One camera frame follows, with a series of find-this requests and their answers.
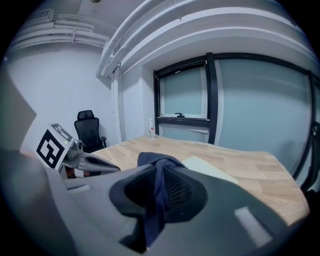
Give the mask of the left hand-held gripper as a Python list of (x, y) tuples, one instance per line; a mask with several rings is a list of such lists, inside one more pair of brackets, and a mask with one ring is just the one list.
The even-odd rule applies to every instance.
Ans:
[(81, 171), (114, 173), (121, 169), (115, 164), (91, 153), (83, 153), (83, 143), (74, 139), (58, 123), (47, 126), (35, 155), (47, 168), (55, 169), (63, 179), (76, 178)]

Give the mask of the clear plastic water bottle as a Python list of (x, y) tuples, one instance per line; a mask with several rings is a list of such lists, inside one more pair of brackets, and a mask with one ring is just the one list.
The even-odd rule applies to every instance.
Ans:
[(154, 140), (156, 136), (156, 128), (155, 128), (155, 122), (152, 118), (149, 118), (149, 124), (148, 124), (148, 138), (150, 140)]

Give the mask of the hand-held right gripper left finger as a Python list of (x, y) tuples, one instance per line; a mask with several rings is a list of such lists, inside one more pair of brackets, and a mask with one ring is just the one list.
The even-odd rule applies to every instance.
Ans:
[(63, 180), (55, 169), (15, 150), (0, 149), (0, 192), (11, 215), (50, 256), (161, 256), (159, 249), (144, 254), (116, 238), (118, 228), (107, 219), (95, 222), (74, 200), (77, 179)]

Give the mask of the pale green board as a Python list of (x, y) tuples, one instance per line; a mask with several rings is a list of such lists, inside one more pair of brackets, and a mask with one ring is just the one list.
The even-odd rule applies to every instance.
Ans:
[(239, 182), (232, 176), (221, 171), (217, 167), (211, 165), (210, 163), (204, 161), (196, 156), (191, 156), (182, 161), (182, 163), (189, 169), (207, 176), (215, 177), (221, 180), (225, 180), (234, 184)]

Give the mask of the white wall pipe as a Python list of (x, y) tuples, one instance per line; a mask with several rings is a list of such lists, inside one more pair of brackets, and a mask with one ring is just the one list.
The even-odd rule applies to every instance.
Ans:
[(111, 94), (112, 94), (112, 107), (115, 120), (115, 131), (117, 143), (121, 143), (122, 133), (121, 133), (121, 122), (120, 122), (120, 111), (119, 111), (119, 78), (120, 78), (120, 68), (117, 66), (112, 73), (111, 81)]

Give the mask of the white ceiling pipe bundle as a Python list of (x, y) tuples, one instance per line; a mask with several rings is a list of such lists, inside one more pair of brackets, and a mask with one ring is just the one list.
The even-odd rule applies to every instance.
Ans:
[(54, 44), (79, 43), (103, 48), (117, 28), (80, 14), (55, 14), (52, 8), (32, 13), (12, 39), (8, 52)]

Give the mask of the dark blue cloth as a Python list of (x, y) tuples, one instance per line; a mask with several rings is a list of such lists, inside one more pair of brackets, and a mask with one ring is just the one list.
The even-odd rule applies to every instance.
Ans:
[(138, 155), (137, 165), (155, 165), (156, 172), (153, 183), (153, 196), (146, 204), (143, 216), (143, 227), (146, 247), (150, 248), (165, 226), (165, 212), (170, 208), (169, 196), (165, 186), (166, 166), (185, 167), (176, 158), (155, 152), (141, 152)]

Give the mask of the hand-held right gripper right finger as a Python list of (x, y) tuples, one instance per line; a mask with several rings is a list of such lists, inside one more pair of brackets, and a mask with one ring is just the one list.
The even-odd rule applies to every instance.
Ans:
[(180, 174), (207, 192), (203, 209), (186, 222), (167, 223), (146, 256), (284, 256), (301, 227), (232, 182), (186, 168)]

